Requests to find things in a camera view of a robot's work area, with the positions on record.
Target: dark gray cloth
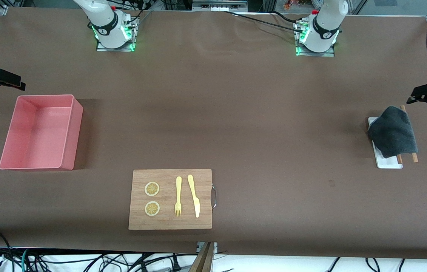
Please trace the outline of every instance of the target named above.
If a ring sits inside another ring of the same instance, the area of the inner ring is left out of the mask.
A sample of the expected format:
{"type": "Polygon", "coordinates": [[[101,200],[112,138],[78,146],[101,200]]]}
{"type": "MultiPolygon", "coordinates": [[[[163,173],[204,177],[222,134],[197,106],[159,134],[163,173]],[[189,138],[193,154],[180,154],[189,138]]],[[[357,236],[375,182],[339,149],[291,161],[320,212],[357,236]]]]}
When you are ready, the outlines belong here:
{"type": "Polygon", "coordinates": [[[383,157],[389,158],[403,153],[417,153],[412,123],[403,110],[389,106],[373,122],[367,131],[383,157]]]}

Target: lemon slice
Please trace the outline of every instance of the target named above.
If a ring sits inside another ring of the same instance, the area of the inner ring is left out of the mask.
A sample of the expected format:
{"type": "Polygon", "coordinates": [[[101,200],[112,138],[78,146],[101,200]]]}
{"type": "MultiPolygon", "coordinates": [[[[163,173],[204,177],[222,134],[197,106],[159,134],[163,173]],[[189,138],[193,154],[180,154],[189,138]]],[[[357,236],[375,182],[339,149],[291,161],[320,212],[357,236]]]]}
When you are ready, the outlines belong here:
{"type": "Polygon", "coordinates": [[[148,196],[155,196],[159,191],[160,191],[160,186],[154,181],[148,182],[148,184],[146,184],[145,186],[145,193],[148,196]]]}
{"type": "Polygon", "coordinates": [[[145,212],[149,216],[155,216],[160,211],[160,205],[156,201],[146,203],[145,212]]]}

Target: cutting board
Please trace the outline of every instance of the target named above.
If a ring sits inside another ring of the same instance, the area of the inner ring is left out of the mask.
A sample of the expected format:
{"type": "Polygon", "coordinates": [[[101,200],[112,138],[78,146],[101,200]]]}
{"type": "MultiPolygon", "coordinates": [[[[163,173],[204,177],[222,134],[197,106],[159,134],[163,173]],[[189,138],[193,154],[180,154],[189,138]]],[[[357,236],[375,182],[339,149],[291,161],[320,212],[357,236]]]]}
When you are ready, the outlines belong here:
{"type": "Polygon", "coordinates": [[[211,169],[154,169],[134,170],[131,187],[131,203],[128,229],[211,229],[212,228],[212,170],[211,169]],[[200,216],[195,217],[193,197],[187,176],[193,175],[196,197],[200,199],[200,216]],[[182,177],[182,215],[175,216],[177,202],[176,178],[182,177]],[[160,190],[155,196],[145,193],[149,182],[158,183],[160,190]],[[149,216],[145,206],[150,201],[160,205],[157,215],[149,216]]]}

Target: fork handle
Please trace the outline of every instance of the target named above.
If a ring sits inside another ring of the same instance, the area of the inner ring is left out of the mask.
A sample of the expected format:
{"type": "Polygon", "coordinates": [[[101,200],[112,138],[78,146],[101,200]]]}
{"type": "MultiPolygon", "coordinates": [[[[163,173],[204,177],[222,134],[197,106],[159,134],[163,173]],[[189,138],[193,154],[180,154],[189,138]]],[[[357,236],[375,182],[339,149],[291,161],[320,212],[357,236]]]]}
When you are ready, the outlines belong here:
{"type": "Polygon", "coordinates": [[[177,202],[180,201],[181,192],[182,192],[182,177],[177,177],[177,202]]]}
{"type": "Polygon", "coordinates": [[[195,194],[195,183],[193,181],[193,176],[192,175],[188,175],[188,185],[190,186],[190,190],[191,190],[191,195],[193,196],[193,198],[196,198],[196,194],[195,194]]]}

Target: brown tabletop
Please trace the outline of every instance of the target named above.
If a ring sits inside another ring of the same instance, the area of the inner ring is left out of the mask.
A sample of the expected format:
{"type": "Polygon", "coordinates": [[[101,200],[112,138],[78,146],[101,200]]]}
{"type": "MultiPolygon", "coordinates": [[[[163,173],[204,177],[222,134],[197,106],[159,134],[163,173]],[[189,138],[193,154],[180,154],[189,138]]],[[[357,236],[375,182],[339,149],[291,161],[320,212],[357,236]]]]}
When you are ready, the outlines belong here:
{"type": "Polygon", "coordinates": [[[427,258],[427,104],[407,106],[420,163],[378,169],[366,136],[427,83],[423,17],[347,17],[336,57],[296,57],[289,31],[223,12],[153,12],[134,53],[96,52],[87,22],[0,17],[0,68],[27,83],[0,87],[0,157],[18,95],[84,106],[76,170],[0,170],[12,246],[427,258]],[[164,168],[213,169],[213,229],[128,230],[133,169],[164,168]]]}

